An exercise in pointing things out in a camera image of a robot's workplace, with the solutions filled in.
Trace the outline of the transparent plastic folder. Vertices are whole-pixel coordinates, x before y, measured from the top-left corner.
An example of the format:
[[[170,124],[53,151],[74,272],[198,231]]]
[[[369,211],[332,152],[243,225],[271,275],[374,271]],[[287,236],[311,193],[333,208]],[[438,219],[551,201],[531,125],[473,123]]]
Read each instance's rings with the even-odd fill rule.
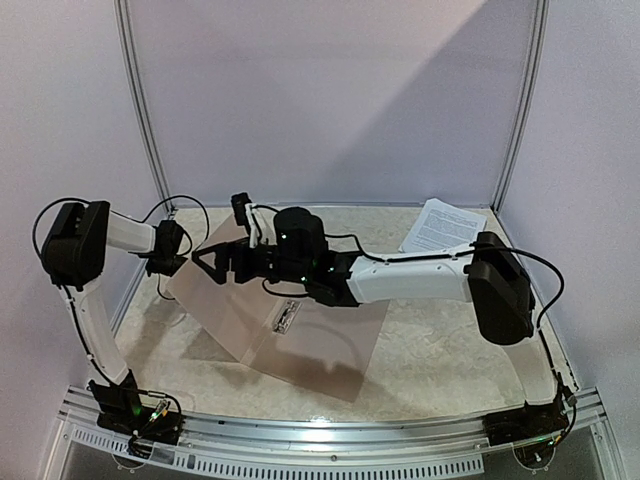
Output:
[[[218,285],[191,260],[169,279],[168,290],[237,362],[348,402],[361,391],[389,306],[278,298],[259,279]]]

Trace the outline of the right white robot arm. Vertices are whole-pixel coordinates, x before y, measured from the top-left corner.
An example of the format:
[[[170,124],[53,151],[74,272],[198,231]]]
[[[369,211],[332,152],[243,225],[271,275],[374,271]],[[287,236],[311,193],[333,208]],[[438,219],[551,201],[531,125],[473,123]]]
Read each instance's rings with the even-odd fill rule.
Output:
[[[274,239],[256,218],[259,205],[234,209],[246,235],[193,252],[192,261],[215,283],[256,278],[303,287],[303,297],[328,307],[358,307],[396,299],[444,299],[472,304],[481,336],[501,347],[523,389],[517,427],[537,436],[552,424],[561,379],[540,333],[531,280],[521,251],[483,231],[467,246],[434,253],[373,254],[362,246],[336,251],[322,219],[302,207],[275,213]]]

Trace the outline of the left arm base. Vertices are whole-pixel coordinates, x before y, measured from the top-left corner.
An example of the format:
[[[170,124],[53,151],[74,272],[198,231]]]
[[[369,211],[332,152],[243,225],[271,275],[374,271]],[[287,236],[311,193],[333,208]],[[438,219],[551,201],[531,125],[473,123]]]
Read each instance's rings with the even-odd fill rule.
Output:
[[[140,389],[131,370],[119,384],[90,380],[88,389],[99,406],[99,427],[126,434],[133,441],[178,444],[184,416],[173,395]]]

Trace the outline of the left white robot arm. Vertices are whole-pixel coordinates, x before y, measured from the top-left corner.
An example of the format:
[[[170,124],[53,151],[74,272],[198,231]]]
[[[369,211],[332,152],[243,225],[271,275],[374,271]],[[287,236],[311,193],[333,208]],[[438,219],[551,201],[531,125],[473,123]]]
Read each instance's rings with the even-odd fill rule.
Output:
[[[180,248],[189,236],[174,220],[151,225],[113,211],[105,200],[63,197],[42,212],[55,206],[44,241],[32,239],[36,255],[66,304],[88,361],[109,386],[126,387],[133,376],[116,345],[101,286],[107,249],[144,260],[149,275],[171,277],[186,261]]]

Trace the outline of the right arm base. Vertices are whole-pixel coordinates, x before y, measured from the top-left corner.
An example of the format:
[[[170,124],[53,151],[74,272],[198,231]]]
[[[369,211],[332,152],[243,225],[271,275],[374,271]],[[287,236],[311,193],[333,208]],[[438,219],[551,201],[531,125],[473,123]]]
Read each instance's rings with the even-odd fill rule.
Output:
[[[564,398],[559,394],[551,403],[529,405],[490,413],[483,417],[482,425],[491,446],[535,440],[554,444],[551,435],[564,439],[573,429],[575,418],[569,420],[565,407],[576,410],[577,399],[573,394]]]

